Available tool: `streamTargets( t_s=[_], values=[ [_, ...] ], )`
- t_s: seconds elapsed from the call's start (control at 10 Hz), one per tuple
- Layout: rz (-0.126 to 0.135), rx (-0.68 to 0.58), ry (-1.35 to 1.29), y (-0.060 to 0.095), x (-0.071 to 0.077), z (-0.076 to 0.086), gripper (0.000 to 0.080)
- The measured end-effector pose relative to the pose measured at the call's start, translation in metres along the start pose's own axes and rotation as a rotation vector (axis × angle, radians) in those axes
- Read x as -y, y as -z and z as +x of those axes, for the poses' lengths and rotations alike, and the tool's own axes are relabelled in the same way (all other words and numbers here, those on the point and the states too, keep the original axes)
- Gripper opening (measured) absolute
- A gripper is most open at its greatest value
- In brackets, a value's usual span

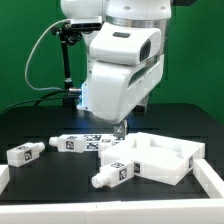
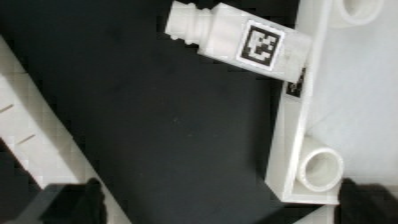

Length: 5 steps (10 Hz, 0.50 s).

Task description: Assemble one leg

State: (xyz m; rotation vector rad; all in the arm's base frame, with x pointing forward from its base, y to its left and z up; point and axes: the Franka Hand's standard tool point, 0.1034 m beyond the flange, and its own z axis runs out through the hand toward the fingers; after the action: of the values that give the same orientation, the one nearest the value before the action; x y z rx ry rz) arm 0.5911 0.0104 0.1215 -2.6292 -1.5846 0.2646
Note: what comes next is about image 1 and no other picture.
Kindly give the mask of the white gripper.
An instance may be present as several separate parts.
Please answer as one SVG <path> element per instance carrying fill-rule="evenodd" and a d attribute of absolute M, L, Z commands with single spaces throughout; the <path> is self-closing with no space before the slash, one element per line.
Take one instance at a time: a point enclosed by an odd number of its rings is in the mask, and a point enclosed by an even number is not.
<path fill-rule="evenodd" d="M 90 77 L 92 113 L 113 124 L 119 123 L 160 82 L 164 55 L 150 67 L 147 61 L 161 46 L 158 28 L 130 28 L 105 23 L 90 44 L 95 59 Z M 114 136 L 125 137 L 128 122 L 114 125 Z"/>

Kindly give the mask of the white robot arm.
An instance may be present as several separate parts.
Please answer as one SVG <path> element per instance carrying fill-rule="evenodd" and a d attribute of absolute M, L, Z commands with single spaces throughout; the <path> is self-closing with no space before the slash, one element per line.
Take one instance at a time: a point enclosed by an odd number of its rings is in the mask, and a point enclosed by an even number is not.
<path fill-rule="evenodd" d="M 161 81 L 173 0 L 60 0 L 63 14 L 84 39 L 87 78 L 77 108 L 127 133 L 126 118 L 147 108 Z"/>

